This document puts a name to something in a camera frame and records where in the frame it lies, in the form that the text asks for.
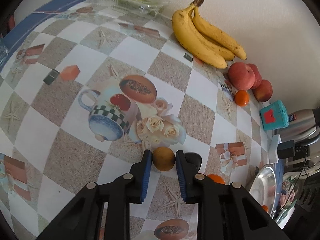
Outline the teal plastic box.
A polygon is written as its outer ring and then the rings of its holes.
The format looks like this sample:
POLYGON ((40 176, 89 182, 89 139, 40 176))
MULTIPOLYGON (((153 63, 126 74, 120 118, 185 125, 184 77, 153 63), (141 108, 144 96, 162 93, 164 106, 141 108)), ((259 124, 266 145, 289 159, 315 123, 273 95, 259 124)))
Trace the teal plastic box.
POLYGON ((286 128, 289 126, 289 116, 281 100, 262 108, 259 111, 264 131, 286 128))

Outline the steel bowl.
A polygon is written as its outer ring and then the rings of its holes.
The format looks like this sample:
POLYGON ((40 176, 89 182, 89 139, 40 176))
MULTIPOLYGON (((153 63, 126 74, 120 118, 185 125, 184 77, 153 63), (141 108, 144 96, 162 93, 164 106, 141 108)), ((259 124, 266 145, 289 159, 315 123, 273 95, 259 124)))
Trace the steel bowl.
POLYGON ((261 205, 268 207, 271 215, 276 200, 276 174, 271 165, 265 165, 247 186, 248 192, 261 205))

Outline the small tangerine near apples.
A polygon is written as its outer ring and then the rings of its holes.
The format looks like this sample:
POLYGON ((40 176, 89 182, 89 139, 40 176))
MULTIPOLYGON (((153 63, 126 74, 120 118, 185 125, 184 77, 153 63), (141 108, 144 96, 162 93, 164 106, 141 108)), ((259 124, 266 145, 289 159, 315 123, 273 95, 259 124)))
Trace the small tangerine near apples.
POLYGON ((249 94, 245 90, 239 90, 234 96, 235 103, 240 107, 245 107, 249 103, 249 94))

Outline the red apple right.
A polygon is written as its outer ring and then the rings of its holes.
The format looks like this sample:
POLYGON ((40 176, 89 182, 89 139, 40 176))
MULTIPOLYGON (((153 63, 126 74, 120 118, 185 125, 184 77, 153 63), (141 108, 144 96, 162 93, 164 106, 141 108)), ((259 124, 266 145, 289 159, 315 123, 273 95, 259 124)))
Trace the red apple right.
POLYGON ((262 79, 261 84, 252 91, 254 97, 259 102, 266 102, 270 100, 273 94, 273 88, 270 81, 264 79, 262 79))

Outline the white power strip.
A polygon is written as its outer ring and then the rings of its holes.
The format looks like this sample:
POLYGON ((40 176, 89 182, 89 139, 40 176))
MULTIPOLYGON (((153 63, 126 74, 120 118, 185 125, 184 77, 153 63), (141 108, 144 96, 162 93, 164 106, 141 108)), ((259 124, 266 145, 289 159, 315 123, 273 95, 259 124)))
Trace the white power strip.
POLYGON ((281 137, 279 134, 276 134, 272 137, 271 144, 268 150, 268 160, 270 164, 275 164, 279 161, 277 148, 281 143, 281 137))

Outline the red apple middle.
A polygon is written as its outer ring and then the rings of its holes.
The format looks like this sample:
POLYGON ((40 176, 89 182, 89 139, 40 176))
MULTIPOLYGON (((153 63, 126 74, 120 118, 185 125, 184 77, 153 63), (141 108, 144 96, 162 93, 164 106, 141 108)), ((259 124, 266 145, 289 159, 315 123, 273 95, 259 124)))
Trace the red apple middle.
POLYGON ((251 69, 253 70, 253 72, 255 74, 255 81, 254 81, 254 84, 251 87, 251 89, 256 89, 260 86, 260 84, 262 82, 262 77, 261 77, 259 70, 255 64, 248 63, 247 65, 251 67, 251 69))

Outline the steel electric kettle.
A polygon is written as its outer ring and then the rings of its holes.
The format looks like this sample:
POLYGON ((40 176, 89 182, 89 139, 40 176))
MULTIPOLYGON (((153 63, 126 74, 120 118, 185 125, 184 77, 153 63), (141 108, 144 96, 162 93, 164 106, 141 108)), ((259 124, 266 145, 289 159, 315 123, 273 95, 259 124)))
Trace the steel electric kettle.
POLYGON ((319 141, 319 108, 303 109, 289 114, 289 125, 279 130, 282 142, 309 146, 319 141))

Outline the yellow banana bunch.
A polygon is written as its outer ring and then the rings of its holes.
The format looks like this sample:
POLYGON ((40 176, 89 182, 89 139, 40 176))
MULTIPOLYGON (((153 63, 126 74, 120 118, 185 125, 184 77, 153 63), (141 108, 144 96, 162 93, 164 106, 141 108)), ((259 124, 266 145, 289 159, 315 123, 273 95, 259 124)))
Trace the yellow banana bunch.
POLYGON ((247 59, 244 48, 230 35, 201 17, 204 0, 193 0, 172 15, 172 29, 180 45, 196 58, 218 69, 235 57, 247 59))

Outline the brown longan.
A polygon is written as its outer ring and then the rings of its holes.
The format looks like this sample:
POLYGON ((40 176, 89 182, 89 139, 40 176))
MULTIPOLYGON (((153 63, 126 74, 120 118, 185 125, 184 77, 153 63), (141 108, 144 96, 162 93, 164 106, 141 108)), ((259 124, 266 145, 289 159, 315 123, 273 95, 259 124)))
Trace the brown longan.
POLYGON ((175 165, 175 154, 168 147, 158 147, 152 153, 152 162, 159 171, 169 171, 175 165))

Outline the orange tangerine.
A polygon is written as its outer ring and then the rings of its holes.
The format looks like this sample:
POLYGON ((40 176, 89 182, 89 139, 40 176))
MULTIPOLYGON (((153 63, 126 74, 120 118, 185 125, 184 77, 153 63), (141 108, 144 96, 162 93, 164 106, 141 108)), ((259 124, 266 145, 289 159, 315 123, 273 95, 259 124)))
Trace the orange tangerine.
POLYGON ((224 179, 221 176, 217 175, 217 174, 208 174, 207 176, 210 179, 212 179, 215 183, 219 183, 219 184, 223 184, 223 185, 226 184, 224 179))
POLYGON ((268 212, 268 206, 267 205, 262 205, 261 207, 263 208, 264 211, 268 212))

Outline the pale red apple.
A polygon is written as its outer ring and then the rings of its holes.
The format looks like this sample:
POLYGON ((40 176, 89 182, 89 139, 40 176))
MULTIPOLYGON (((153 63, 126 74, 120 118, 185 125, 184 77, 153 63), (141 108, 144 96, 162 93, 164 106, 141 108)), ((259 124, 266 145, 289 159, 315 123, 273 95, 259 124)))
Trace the pale red apple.
POLYGON ((237 90, 249 90, 254 85, 255 73, 249 65, 236 62, 229 67, 228 78, 237 90))

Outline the black power adapter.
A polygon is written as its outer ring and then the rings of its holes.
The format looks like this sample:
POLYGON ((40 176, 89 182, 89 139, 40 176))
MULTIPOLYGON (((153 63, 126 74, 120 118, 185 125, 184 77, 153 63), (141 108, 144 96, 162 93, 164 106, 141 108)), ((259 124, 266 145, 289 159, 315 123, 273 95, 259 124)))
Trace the black power adapter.
POLYGON ((279 159, 291 158, 294 157, 295 154, 295 142, 293 140, 282 142, 277 147, 277 155, 279 159))

